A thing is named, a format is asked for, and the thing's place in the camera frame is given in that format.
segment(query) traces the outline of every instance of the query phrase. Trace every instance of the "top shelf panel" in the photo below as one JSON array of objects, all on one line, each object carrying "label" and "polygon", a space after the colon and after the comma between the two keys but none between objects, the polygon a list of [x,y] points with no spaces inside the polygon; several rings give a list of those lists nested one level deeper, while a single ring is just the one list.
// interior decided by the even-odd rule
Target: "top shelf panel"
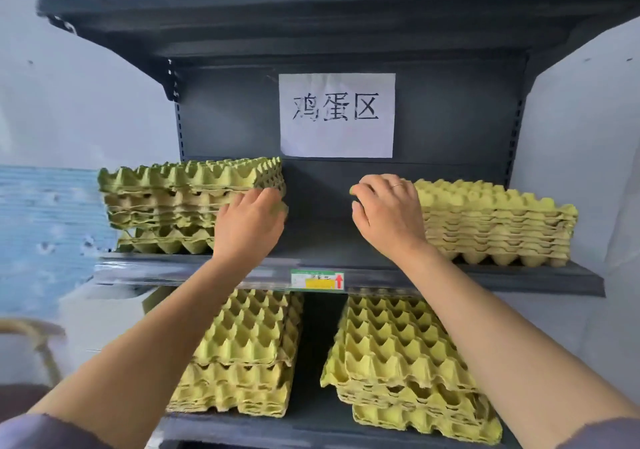
[{"label": "top shelf panel", "polygon": [[377,53],[527,55],[532,83],[640,15],[640,0],[38,0],[38,14],[112,49],[175,99],[172,69]]}]

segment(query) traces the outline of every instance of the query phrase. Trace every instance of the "left hand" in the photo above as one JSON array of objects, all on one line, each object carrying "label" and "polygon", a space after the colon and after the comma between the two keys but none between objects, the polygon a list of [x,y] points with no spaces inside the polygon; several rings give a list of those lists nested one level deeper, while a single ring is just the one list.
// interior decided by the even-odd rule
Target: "left hand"
[{"label": "left hand", "polygon": [[236,195],[218,213],[213,262],[242,266],[251,271],[275,247],[286,212],[275,188],[256,188]]}]

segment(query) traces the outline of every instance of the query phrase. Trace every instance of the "price label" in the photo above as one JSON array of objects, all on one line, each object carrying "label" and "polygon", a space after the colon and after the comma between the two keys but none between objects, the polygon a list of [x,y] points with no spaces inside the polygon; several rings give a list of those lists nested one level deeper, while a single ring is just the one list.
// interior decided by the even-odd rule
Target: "price label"
[{"label": "price label", "polygon": [[293,289],[344,290],[344,272],[333,270],[291,270]]}]

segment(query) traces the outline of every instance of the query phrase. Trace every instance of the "purple sleeve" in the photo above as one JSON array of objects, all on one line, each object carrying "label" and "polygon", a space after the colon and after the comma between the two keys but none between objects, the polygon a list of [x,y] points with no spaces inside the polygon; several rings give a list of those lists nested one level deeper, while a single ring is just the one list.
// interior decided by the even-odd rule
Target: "purple sleeve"
[{"label": "purple sleeve", "polygon": [[627,449],[639,441],[640,419],[612,419],[584,426],[557,449]]},{"label": "purple sleeve", "polygon": [[0,424],[0,449],[112,449],[91,432],[43,414]]}]

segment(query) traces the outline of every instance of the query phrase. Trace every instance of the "white paper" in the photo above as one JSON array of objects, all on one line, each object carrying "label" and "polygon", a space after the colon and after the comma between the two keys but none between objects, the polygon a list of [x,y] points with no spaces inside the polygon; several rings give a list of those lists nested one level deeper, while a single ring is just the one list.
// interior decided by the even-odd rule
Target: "white paper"
[{"label": "white paper", "polygon": [[304,158],[391,158],[395,73],[282,74],[280,148]]}]

